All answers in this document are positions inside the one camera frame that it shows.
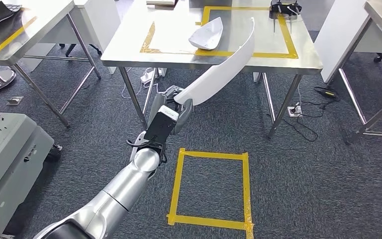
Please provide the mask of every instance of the metal table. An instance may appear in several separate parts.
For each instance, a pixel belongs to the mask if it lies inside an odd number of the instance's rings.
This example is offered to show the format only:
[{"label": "metal table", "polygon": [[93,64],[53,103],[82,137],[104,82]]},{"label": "metal table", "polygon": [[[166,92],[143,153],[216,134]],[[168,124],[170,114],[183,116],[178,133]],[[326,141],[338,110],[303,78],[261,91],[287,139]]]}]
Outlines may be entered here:
[{"label": "metal table", "polygon": [[[179,0],[175,7],[147,6],[144,1],[136,0],[101,60],[105,66],[119,67],[143,127],[146,128],[144,116],[150,92],[144,111],[141,111],[125,67],[207,69],[220,64],[245,42],[250,33],[250,28],[246,26],[253,16],[256,24],[255,51],[243,71],[254,72],[255,82],[263,76],[272,116],[273,125],[269,133],[272,136],[302,76],[318,74],[322,63],[302,17],[292,20],[290,24],[289,20],[279,16],[274,24],[269,18],[269,7],[270,0]],[[188,42],[191,34],[219,16],[223,22],[223,34],[218,47],[212,51],[193,47]],[[265,74],[268,72],[295,74],[277,115]]]},{"label": "metal table", "polygon": [[[59,0],[51,3],[45,0],[22,0],[23,11],[17,13],[16,16],[0,23],[0,66],[10,66],[13,70],[17,70],[23,79],[39,94],[40,98],[53,111],[59,120],[66,126],[69,126],[67,119],[62,115],[68,105],[71,103],[86,79],[94,71],[100,79],[100,73],[84,44],[77,27],[73,22],[69,12],[74,8],[73,0]],[[53,57],[53,56],[27,56],[26,52],[44,37],[59,21],[64,17],[68,19],[74,33],[80,42],[87,58],[69,58],[69,57]],[[65,102],[60,110],[50,102],[43,94],[39,87],[27,75],[27,73],[17,64],[19,59],[36,58],[51,60],[68,60],[68,61],[86,61],[90,62],[91,68],[80,81],[69,99]]]},{"label": "metal table", "polygon": [[353,132],[353,134],[348,138],[347,143],[353,143],[355,140],[357,140],[361,135],[373,135],[373,136],[382,136],[382,132],[376,132],[370,130],[371,127],[375,123],[377,123],[382,118],[382,109],[378,111],[370,120],[366,120],[364,113],[362,112],[362,109],[354,95],[354,92],[351,88],[351,85],[349,84],[349,81],[345,75],[345,72],[343,71],[342,67],[345,64],[345,62],[349,59],[351,54],[354,52],[355,48],[357,47],[358,43],[363,38],[365,32],[369,28],[369,26],[374,22],[377,24],[377,26],[382,30],[382,0],[367,0],[364,6],[365,10],[369,14],[369,19],[363,30],[361,31],[360,36],[357,38],[355,44],[352,46],[348,54],[345,56],[341,67],[338,69],[343,82],[345,83],[345,86],[349,92],[349,95],[352,99],[352,102],[354,103],[355,109],[358,113],[358,116],[360,117],[360,120],[362,122],[362,126]]}]

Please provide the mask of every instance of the white cable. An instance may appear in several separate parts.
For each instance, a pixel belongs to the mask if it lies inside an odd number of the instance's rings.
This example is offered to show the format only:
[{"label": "white cable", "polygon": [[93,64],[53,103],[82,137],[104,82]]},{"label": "white cable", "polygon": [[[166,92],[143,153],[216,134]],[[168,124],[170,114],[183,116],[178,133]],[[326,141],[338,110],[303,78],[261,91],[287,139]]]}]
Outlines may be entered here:
[{"label": "white cable", "polygon": [[[138,93],[141,92],[141,88],[142,88],[142,87],[143,87],[143,83],[141,83],[141,81],[140,81],[140,89],[138,90],[138,92],[137,92],[136,94],[138,94]],[[121,96],[122,96],[124,99],[130,99],[131,97],[126,97],[126,96],[124,96],[125,88],[126,88],[126,85],[125,85],[125,83],[124,83],[124,89],[122,89]]]},{"label": "white cable", "polygon": [[[149,74],[150,72],[147,72],[148,70],[153,70],[154,68],[151,68],[151,67],[149,67],[149,68],[147,68],[145,71],[144,71],[144,73],[143,73],[143,75],[145,75],[145,74]],[[149,86],[146,86],[146,84],[144,84],[144,88],[149,88],[150,87],[150,84],[149,84]],[[159,92],[159,83],[155,83],[155,84],[153,84],[153,86],[155,86],[156,87],[156,93],[160,93]]]},{"label": "white cable", "polygon": [[299,94],[299,105],[302,106],[302,101],[301,101],[301,92],[299,92],[299,85],[298,84],[298,94]]}]

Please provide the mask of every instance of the caster wheel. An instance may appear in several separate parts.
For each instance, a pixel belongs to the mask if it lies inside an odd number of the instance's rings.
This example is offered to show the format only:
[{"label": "caster wheel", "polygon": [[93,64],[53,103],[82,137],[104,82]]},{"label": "caster wheel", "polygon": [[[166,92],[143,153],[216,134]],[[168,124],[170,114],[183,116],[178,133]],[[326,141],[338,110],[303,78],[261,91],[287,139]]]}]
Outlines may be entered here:
[{"label": "caster wheel", "polygon": [[61,159],[62,147],[58,144],[54,144],[45,158],[45,162],[54,163]]}]

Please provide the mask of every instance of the power strip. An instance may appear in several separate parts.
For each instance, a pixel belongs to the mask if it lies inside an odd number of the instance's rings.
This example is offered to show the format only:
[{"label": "power strip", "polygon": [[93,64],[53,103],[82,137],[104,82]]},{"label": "power strip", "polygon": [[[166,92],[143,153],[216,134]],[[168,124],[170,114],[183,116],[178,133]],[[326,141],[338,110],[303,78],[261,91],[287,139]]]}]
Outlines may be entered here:
[{"label": "power strip", "polygon": [[[164,77],[166,75],[167,68],[158,68],[158,69],[159,69],[159,76]],[[142,77],[140,77],[141,82],[143,84],[149,83],[151,81],[152,76],[153,76],[153,72],[154,72],[154,70],[151,72],[148,72],[148,73],[146,72]]]},{"label": "power strip", "polygon": [[293,117],[293,118],[302,116],[301,106],[297,106],[296,108],[295,108],[295,106],[288,106],[287,107],[287,112],[289,113],[289,116]]}]

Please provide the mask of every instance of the white panel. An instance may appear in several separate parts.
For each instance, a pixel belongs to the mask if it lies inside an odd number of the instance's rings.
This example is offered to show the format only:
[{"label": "white panel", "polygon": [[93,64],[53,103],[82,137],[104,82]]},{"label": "white panel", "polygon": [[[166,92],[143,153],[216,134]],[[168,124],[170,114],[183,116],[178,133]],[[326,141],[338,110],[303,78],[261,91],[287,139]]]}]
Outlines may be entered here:
[{"label": "white panel", "polygon": [[335,0],[314,43],[323,62],[321,76],[328,82],[368,20],[366,0]]}]

